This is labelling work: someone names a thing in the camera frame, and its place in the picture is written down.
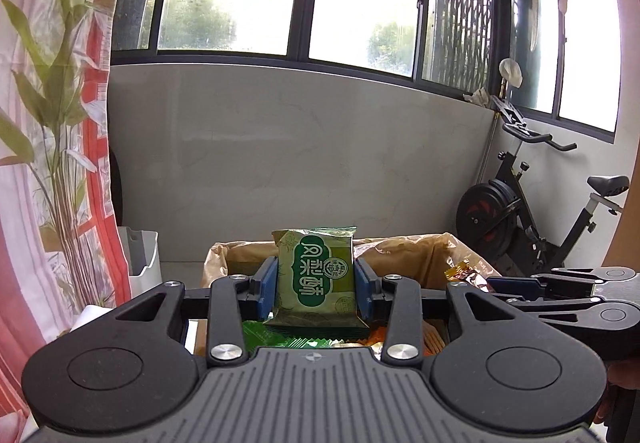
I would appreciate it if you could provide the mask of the white plastic bin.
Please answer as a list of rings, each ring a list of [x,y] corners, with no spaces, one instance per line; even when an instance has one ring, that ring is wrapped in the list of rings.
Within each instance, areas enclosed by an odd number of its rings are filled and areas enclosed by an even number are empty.
[[[119,226],[118,235],[128,263],[131,296],[140,296],[160,285],[163,277],[160,269],[158,233]]]

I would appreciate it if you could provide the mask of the brown taped cardboard box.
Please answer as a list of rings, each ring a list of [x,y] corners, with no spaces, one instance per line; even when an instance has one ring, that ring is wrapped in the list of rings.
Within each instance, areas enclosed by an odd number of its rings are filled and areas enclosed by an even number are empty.
[[[275,231],[273,241],[233,241],[209,249],[202,285],[218,278],[253,275],[275,257],[276,289],[265,312],[272,327],[311,337],[318,329],[360,328],[355,260],[363,257],[375,275],[397,273],[426,289],[444,289],[449,272],[499,273],[449,233],[354,239],[351,229]]]

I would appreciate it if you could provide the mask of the orange snack bag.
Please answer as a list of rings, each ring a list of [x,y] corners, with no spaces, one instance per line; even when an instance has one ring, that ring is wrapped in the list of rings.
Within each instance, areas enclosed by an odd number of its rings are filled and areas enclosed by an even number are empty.
[[[362,341],[370,347],[374,354],[380,357],[384,349],[389,349],[394,343],[409,343],[422,351],[424,356],[442,353],[446,348],[444,336],[436,326],[427,321],[411,321],[407,325],[398,322],[388,329],[387,325],[375,326],[370,335]]]

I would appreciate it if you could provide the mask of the green bamboo plant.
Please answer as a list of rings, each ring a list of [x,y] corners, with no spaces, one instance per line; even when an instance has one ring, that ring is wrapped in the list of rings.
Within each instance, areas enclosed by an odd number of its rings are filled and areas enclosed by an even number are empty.
[[[32,256],[66,313],[129,295],[107,155],[116,0],[1,0],[1,162],[21,170]]]

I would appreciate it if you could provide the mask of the small green pastry packet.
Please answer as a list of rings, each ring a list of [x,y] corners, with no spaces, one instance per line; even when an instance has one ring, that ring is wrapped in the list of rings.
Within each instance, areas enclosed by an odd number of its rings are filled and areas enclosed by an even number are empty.
[[[355,293],[354,226],[278,229],[273,326],[367,327]]]

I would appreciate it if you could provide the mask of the gold red candy packet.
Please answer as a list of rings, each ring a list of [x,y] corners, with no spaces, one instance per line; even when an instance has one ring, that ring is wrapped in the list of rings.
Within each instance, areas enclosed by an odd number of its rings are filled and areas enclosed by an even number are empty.
[[[445,276],[447,281],[452,283],[465,283],[485,293],[491,293],[492,287],[488,279],[498,276],[498,273],[483,265],[472,265],[469,261],[463,260],[446,270]]]

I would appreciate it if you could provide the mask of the black exercise bike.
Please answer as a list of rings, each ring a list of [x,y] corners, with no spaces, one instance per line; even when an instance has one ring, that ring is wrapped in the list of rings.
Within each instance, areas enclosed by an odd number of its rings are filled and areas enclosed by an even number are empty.
[[[445,135],[454,147],[449,153],[449,161],[457,163],[454,169],[458,186],[450,183],[447,189],[462,192],[466,184],[472,182],[476,156],[482,155],[485,137],[491,122],[491,112],[470,104],[449,102],[450,118]],[[554,138],[577,142],[578,149],[567,154],[555,151],[547,146],[524,146],[521,157],[534,165],[533,175],[523,177],[525,194],[530,199],[536,221],[541,225],[544,235],[552,241],[559,241],[565,235],[579,210],[588,200],[586,178],[588,175],[618,175],[631,178],[631,169],[625,161],[616,158],[613,143],[598,140],[595,137],[561,128],[553,124],[533,119],[534,128],[542,132],[549,131]],[[567,265],[574,267],[609,267],[604,263],[616,226],[608,212],[598,212],[595,218],[599,226],[593,234],[586,234],[567,258]]]

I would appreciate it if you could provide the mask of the red white printed curtain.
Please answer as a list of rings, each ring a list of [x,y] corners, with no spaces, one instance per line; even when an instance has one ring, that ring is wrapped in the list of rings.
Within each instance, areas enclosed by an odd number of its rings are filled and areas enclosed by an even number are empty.
[[[20,441],[32,354],[129,300],[108,161],[116,0],[1,0],[1,437]]]

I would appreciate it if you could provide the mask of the green chip bag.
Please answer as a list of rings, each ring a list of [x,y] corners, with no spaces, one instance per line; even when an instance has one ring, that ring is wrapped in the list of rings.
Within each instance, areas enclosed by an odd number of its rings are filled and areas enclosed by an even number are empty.
[[[335,349],[369,337],[369,327],[291,327],[257,321],[242,322],[245,348]]]

